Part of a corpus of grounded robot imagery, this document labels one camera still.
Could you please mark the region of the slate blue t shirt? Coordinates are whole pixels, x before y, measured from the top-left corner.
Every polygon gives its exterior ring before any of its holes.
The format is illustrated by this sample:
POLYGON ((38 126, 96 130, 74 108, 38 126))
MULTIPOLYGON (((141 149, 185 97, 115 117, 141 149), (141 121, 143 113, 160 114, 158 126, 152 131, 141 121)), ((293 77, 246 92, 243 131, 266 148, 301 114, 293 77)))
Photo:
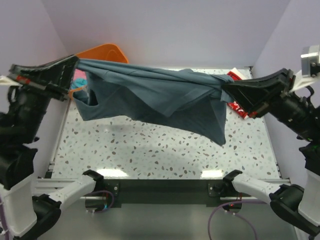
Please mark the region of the slate blue t shirt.
POLYGON ((222 86, 230 76, 94 59, 81 59, 77 68, 86 74, 87 89, 72 96, 84 121, 126 116, 226 143, 233 99, 222 86))

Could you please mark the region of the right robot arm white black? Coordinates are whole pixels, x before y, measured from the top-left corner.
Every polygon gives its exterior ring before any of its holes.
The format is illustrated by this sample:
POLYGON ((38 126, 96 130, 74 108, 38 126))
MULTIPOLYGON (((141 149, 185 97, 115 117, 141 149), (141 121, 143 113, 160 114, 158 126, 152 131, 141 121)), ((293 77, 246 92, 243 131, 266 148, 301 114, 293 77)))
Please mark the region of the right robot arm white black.
POLYGON ((312 103, 312 84, 320 78, 316 68, 308 75, 281 69, 271 75, 239 80, 223 86, 251 118, 271 115, 306 144, 275 148, 280 173, 289 185, 268 183, 234 170, 223 178, 230 197, 248 194, 268 204, 285 222, 312 237, 320 233, 320 109, 312 103))

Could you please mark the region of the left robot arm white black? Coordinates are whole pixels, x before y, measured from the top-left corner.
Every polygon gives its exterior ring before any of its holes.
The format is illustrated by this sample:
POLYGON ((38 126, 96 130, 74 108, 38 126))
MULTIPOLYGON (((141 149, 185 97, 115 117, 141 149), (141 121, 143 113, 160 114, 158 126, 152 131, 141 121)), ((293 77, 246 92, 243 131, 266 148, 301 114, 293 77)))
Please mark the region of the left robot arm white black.
POLYGON ((8 112, 0 115, 0 233, 5 239, 35 240, 51 229, 79 198, 99 196, 104 178, 85 171, 66 187, 32 193, 37 132, 51 99, 64 101, 79 58, 70 55, 38 66, 13 64, 1 80, 8 85, 8 112))

